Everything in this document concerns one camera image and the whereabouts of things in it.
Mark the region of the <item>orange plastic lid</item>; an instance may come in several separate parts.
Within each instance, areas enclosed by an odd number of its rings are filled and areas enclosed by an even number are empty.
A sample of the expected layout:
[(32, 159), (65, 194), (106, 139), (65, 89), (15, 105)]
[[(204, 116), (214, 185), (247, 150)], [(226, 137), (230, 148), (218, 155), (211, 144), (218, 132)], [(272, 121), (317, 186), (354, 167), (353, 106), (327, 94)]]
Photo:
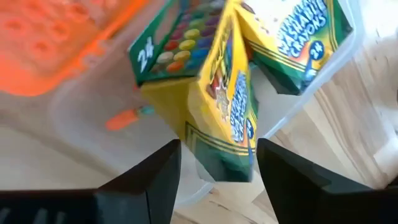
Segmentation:
[(37, 96), (89, 70), (152, 0), (0, 0), (0, 91)]

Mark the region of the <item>clear plastic container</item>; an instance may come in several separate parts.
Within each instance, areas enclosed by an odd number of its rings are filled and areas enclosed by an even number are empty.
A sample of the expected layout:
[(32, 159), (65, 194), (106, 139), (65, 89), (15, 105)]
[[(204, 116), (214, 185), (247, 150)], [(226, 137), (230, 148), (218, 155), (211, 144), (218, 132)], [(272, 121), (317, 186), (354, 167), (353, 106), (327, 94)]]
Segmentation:
[[(261, 70), (252, 67), (259, 100), (259, 135), (269, 138), (325, 82), (352, 59), (363, 40), (358, 0), (338, 0), (354, 31), (301, 96), (279, 95)], [(139, 95), (127, 49), (146, 24), (131, 21), (116, 36), (100, 42), (104, 56), (89, 53), (87, 72), (67, 78), (43, 95), (10, 95), (0, 91), (0, 190), (88, 189), (99, 187), (177, 138), (157, 114), (141, 118), (120, 131), (105, 122), (133, 109)], [(174, 208), (205, 197), (213, 188), (193, 154), (182, 146), (180, 183)]]

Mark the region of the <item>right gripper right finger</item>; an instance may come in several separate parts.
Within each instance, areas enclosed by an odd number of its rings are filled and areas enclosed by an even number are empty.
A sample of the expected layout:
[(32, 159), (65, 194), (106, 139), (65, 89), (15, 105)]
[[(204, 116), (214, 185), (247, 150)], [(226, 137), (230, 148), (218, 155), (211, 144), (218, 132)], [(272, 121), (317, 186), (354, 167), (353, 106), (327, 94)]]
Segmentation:
[(359, 182), (264, 138), (257, 161), (279, 224), (386, 224), (377, 192)]

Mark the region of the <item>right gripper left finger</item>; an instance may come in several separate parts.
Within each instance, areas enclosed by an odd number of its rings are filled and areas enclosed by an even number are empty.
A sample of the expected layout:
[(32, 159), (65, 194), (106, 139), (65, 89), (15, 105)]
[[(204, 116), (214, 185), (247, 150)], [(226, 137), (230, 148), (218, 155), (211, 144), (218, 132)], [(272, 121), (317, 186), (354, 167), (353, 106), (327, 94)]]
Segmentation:
[(95, 193), (98, 224), (169, 224), (181, 170), (174, 139)]

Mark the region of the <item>yellow green crayon box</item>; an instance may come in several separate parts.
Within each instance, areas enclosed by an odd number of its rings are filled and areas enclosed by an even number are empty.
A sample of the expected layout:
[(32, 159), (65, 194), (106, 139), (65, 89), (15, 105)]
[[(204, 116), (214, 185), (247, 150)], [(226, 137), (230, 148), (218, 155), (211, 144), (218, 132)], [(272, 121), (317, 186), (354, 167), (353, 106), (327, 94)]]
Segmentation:
[(235, 0), (251, 60), (278, 94), (301, 95), (352, 33), (338, 0)]
[(257, 100), (234, 0), (161, 0), (129, 48), (144, 99), (203, 166), (203, 179), (250, 182)]

